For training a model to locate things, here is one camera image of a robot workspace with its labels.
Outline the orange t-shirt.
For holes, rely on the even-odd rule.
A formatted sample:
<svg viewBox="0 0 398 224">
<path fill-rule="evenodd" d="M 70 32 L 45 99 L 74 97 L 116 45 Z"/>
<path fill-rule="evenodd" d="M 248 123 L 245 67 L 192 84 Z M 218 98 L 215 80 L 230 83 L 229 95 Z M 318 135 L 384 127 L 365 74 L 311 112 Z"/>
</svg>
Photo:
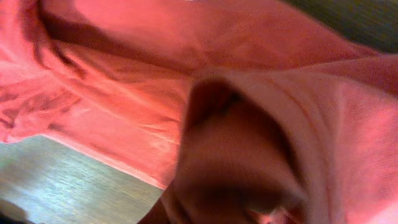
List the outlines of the orange t-shirt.
<svg viewBox="0 0 398 224">
<path fill-rule="evenodd" d="M 397 222 L 397 55 L 281 1 L 2 1 L 37 134 L 160 187 L 143 223 Z"/>
</svg>

